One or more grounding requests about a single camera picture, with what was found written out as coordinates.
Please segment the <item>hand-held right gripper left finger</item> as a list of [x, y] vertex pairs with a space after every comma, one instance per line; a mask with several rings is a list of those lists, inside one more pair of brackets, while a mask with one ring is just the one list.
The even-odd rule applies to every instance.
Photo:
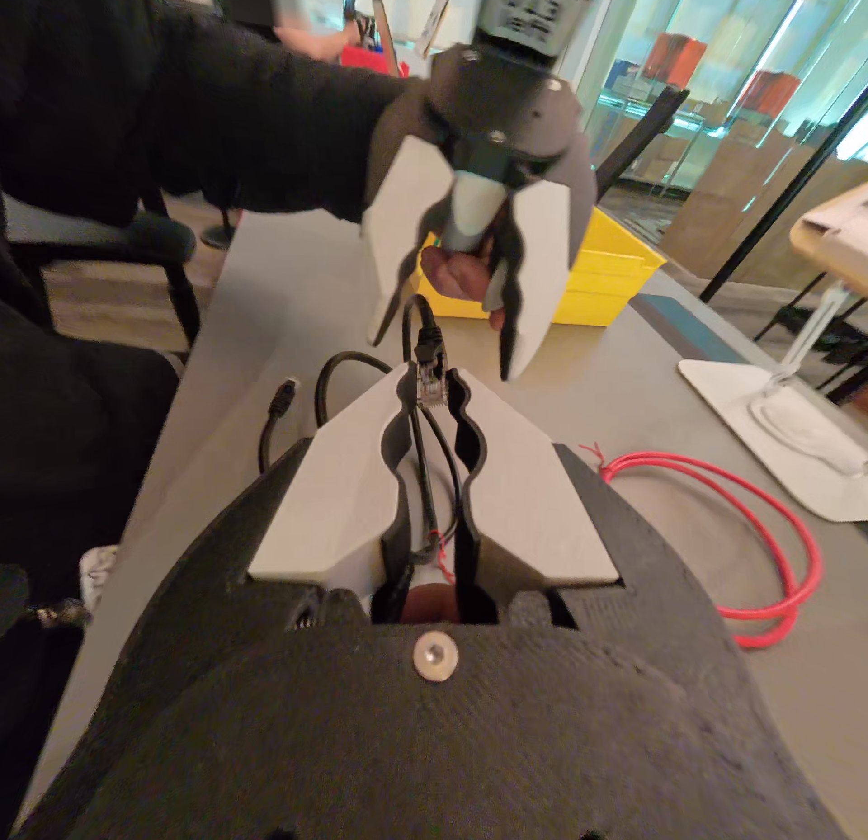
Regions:
[[406, 484], [416, 368], [404, 363], [318, 429], [252, 559], [254, 580], [396, 582], [410, 559]]

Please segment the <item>red storage bin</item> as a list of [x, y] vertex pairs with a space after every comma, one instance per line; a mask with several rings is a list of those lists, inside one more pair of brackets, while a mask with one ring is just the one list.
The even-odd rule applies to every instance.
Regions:
[[410, 75], [409, 65], [406, 61], [400, 60], [397, 53], [394, 54], [394, 57], [396, 74], [390, 68], [392, 57], [387, 56], [381, 47], [371, 50], [363, 47], [346, 46], [340, 55], [340, 64], [345, 67], [363, 68], [379, 75], [407, 78]]

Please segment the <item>black pole stand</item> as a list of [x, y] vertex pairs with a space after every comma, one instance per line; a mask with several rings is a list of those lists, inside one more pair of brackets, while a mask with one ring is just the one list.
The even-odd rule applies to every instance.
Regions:
[[775, 202], [722, 265], [722, 268], [717, 271], [708, 285], [700, 292], [699, 300], [702, 303], [709, 303], [723, 285], [732, 278], [734, 272], [743, 264], [765, 234], [769, 232], [781, 214], [792, 204], [813, 176], [819, 172], [822, 165], [828, 161], [840, 141], [866, 114], [866, 110], [867, 88], [865, 87], [853, 101], [852, 106], [845, 112], [839, 123], [830, 130], [830, 133], [811, 155], [809, 160], [799, 169], [783, 192], [775, 199]]

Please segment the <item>person's left hand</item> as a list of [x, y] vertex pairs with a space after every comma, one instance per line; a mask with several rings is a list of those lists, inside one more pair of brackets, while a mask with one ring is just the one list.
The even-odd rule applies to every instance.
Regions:
[[440, 295], [483, 305], [491, 281], [492, 248], [490, 239], [476, 255], [431, 245], [421, 251], [421, 270]]

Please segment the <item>yellow plastic bin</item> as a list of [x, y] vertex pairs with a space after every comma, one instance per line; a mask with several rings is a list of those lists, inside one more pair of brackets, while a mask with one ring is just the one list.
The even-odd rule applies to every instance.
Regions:
[[665, 262], [656, 249], [596, 209], [553, 322], [608, 327]]

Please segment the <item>black office chair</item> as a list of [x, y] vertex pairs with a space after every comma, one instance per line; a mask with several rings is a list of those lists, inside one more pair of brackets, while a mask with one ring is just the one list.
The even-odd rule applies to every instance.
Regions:
[[55, 262], [97, 261], [159, 267], [168, 296], [189, 346], [201, 329], [201, 316], [186, 264], [193, 257], [193, 231], [167, 216], [139, 210], [116, 228], [88, 219], [61, 216], [4, 195], [7, 238], [26, 281], [49, 304], [42, 275]]

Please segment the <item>red box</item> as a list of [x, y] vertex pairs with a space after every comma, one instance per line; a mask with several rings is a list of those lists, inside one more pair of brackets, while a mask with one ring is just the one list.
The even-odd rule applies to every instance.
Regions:
[[778, 118], [800, 85], [801, 79], [795, 75], [761, 69], [748, 82], [735, 108]]
[[644, 79], [687, 88], [708, 45], [680, 33], [660, 33], [643, 67]]

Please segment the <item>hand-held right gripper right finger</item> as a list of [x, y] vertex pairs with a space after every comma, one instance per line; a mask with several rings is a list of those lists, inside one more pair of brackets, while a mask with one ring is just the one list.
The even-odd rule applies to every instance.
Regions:
[[468, 476], [454, 542], [459, 588], [613, 585], [620, 579], [548, 434], [461, 368], [448, 372]]

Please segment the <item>white lamp base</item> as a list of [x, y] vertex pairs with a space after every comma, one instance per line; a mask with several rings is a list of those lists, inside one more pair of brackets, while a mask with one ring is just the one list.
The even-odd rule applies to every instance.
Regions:
[[834, 279], [772, 370], [684, 359], [678, 370], [797, 502], [830, 522], [867, 520], [866, 444], [797, 378], [811, 347], [850, 292]]

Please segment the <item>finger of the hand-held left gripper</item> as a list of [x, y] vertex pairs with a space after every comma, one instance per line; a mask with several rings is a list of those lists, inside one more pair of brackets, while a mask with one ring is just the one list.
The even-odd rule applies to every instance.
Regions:
[[483, 310], [505, 312], [500, 332], [500, 375], [519, 378], [542, 345], [570, 277], [570, 188], [540, 180], [509, 197], [508, 215], [495, 231], [494, 267]]
[[418, 253], [431, 231], [442, 227], [453, 170], [440, 150], [405, 137], [362, 218], [365, 258], [376, 286], [367, 341], [379, 346], [414, 275]]

